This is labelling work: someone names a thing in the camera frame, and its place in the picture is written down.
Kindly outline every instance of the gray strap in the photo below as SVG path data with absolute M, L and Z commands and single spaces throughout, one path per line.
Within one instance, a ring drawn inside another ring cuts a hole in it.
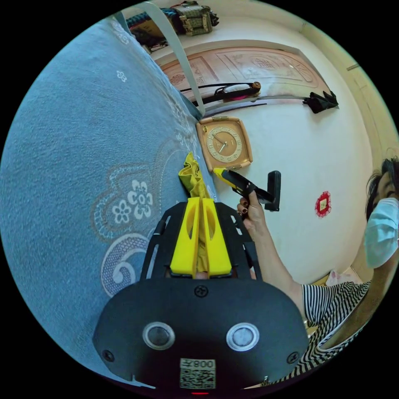
M 183 72 L 194 93 L 194 97 L 195 100 L 197 101 L 199 111 L 201 112 L 202 116 L 204 116 L 205 107 L 204 107 L 204 102 L 202 101 L 201 98 L 200 90 L 198 89 L 198 85 L 197 82 L 195 81 L 194 74 L 192 73 L 187 55 L 169 20 L 158 6 L 148 1 L 137 4 L 136 7 L 143 9 L 149 15 L 149 17 L 158 26 L 159 30 L 162 32 L 166 41 L 172 48 L 173 52 L 177 57 L 177 60 L 180 62 Z

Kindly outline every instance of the clock face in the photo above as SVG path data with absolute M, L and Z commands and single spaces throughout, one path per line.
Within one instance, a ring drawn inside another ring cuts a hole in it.
M 207 147 L 212 157 L 219 162 L 234 162 L 241 155 L 242 141 L 238 133 L 233 129 L 219 127 L 209 132 Z

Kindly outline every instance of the carved wooden panel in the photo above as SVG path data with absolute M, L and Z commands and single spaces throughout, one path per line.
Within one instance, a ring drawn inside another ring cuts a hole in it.
M 262 85 L 263 96 L 292 95 L 308 97 L 313 91 L 331 93 L 318 73 L 299 55 L 262 47 L 229 47 L 188 56 L 199 86 L 215 83 L 254 82 Z M 189 88 L 178 61 L 162 67 L 177 90 Z M 203 96 L 216 88 L 200 89 Z M 190 100 L 192 91 L 184 92 Z

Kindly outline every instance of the blue bedspread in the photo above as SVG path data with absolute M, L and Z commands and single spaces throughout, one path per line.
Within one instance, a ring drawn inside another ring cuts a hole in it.
M 164 211 L 187 200 L 177 174 L 190 151 L 215 193 L 198 111 L 120 22 L 102 20 L 52 59 L 0 165 L 1 237 L 25 302 L 64 351 L 119 381 L 93 347 L 94 328 L 139 278 Z

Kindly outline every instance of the woman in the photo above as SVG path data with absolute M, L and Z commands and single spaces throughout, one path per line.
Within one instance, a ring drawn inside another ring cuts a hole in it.
M 256 194 L 250 194 L 250 204 L 241 198 L 237 206 L 240 214 L 248 213 L 244 224 L 255 242 L 262 279 L 292 299 L 309 327 L 318 326 L 299 364 L 280 381 L 309 371 L 341 352 L 370 320 L 392 281 L 399 262 L 398 158 L 385 159 L 381 172 L 374 173 L 369 182 L 365 251 L 374 275 L 364 284 L 298 284 L 277 254 Z

